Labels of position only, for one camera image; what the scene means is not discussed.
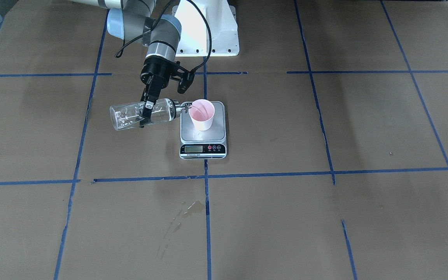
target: white mounting plate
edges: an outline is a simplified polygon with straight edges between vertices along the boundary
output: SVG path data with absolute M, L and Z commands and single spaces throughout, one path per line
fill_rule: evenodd
M 208 54 L 208 32 L 205 23 L 201 19 L 200 14 L 190 7 L 192 11 L 187 10 L 181 12 L 185 16 L 176 14 L 178 8 L 181 5 L 174 6 L 172 8 L 172 14 L 176 16 L 182 25 L 181 41 L 179 42 L 176 57 L 202 57 Z M 233 27 L 213 24 L 211 21 L 217 21 L 217 18 L 211 18 L 210 13 L 207 13 L 207 7 L 199 7 L 201 12 L 206 16 L 208 24 L 210 25 L 210 31 L 212 32 L 212 49 L 215 50 L 211 53 L 211 56 L 236 56 L 240 52 L 240 42 L 238 40 L 238 27 L 236 21 L 236 8 L 229 6 L 232 16 L 230 21 L 234 19 L 234 22 L 228 25 Z M 212 26 L 221 26 L 221 30 L 214 30 Z

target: digital kitchen scale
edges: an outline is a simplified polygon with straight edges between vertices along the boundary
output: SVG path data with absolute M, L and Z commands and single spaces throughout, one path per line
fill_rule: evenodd
M 181 113 L 181 148 L 183 159 L 225 158 L 228 154 L 226 140 L 226 110 L 220 101 L 212 101 L 215 107 L 212 126 L 206 131 L 194 128 L 189 113 Z M 181 106 L 190 105 L 184 102 Z

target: clear bottle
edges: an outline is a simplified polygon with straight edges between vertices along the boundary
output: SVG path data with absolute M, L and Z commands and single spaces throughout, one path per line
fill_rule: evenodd
M 141 116 L 144 102 L 128 103 L 110 106 L 110 117 L 114 129 L 127 130 L 140 126 L 170 122 L 181 115 L 179 101 L 168 98 L 160 98 L 153 106 L 151 119 Z

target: pink cup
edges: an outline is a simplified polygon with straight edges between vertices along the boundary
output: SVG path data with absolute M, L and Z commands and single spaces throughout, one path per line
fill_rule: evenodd
M 212 102 L 206 99 L 195 100 L 188 112 L 194 127 L 199 131 L 208 130 L 212 126 L 215 114 Z

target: scale control panel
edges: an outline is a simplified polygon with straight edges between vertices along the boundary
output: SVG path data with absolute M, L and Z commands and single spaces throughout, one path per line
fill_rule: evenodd
M 224 158 L 226 146 L 220 143 L 186 144 L 181 146 L 181 158 Z

